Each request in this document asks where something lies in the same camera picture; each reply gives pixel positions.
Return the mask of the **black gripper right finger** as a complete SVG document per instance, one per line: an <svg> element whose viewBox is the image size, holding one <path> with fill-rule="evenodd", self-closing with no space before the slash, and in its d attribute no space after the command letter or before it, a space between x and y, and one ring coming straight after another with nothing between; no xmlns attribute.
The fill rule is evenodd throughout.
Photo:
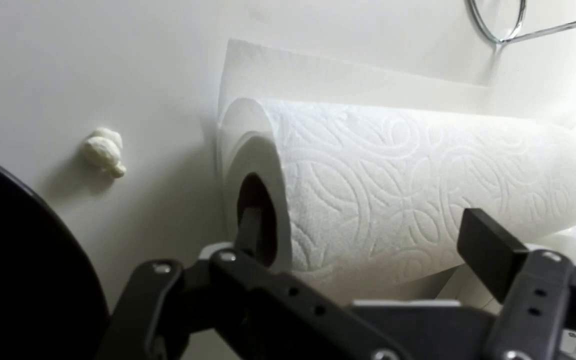
<svg viewBox="0 0 576 360"><path fill-rule="evenodd" d="M460 222L458 254L502 302L531 251L483 208L467 208Z"/></svg>

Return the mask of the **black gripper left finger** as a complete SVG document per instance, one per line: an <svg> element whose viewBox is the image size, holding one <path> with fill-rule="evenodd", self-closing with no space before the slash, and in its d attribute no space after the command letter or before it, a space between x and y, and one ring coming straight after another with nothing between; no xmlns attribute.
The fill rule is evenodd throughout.
<svg viewBox="0 0 576 360"><path fill-rule="evenodd" d="M261 240L263 240L263 211L261 208L246 208L242 215L242 222L239 227L235 247L241 253L256 258Z"/></svg>

